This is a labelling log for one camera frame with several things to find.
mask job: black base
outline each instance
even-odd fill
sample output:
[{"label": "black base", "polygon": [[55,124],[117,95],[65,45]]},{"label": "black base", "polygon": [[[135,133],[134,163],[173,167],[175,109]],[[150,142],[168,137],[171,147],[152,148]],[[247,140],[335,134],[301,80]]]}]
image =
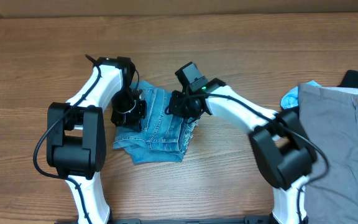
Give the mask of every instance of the black base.
[{"label": "black base", "polygon": [[188,220],[156,220],[142,221],[139,219],[114,220],[113,224],[271,224],[268,216],[249,216],[245,218],[212,218]]}]

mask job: brown wall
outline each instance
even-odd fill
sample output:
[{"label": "brown wall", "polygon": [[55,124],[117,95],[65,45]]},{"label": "brown wall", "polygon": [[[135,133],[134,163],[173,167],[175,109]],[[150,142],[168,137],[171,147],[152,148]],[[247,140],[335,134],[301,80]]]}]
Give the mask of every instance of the brown wall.
[{"label": "brown wall", "polygon": [[358,12],[358,0],[0,0],[0,17]]}]

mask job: wooden table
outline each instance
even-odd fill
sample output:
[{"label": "wooden table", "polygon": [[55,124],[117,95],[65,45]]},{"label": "wooden table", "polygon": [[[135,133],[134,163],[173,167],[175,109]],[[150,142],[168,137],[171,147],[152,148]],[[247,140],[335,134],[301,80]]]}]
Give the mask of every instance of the wooden table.
[{"label": "wooden table", "polygon": [[[174,72],[189,61],[210,80],[279,110],[299,82],[337,85],[358,70],[358,13],[0,20],[0,223],[52,223],[77,212],[66,183],[41,176],[32,153],[53,101],[73,96],[91,74],[84,57],[132,58],[142,80],[179,90]],[[181,163],[135,166],[108,153],[104,195],[116,218],[229,218],[271,212],[247,136],[204,115]],[[42,168],[45,146],[40,151]]]}]

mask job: gray shorts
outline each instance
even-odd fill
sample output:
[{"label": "gray shorts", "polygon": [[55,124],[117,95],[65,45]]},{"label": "gray shorts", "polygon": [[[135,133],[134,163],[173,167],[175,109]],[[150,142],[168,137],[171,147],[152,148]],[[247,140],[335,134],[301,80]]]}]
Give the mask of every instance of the gray shorts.
[{"label": "gray shorts", "polygon": [[[306,188],[310,224],[358,223],[358,95],[302,84],[299,104],[306,133],[331,164],[327,177]],[[311,176],[324,168],[319,156]]]}]

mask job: denim shorts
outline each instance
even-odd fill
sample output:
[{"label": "denim shorts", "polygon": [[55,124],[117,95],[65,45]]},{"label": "denim shorts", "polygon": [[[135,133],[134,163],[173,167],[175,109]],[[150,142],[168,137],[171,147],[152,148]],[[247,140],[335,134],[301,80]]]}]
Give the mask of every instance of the denim shorts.
[{"label": "denim shorts", "polygon": [[139,83],[140,97],[147,102],[142,131],[117,127],[113,149],[124,148],[135,164],[142,162],[181,162],[197,124],[188,124],[182,117],[166,115],[171,92],[156,88],[146,81]]}]

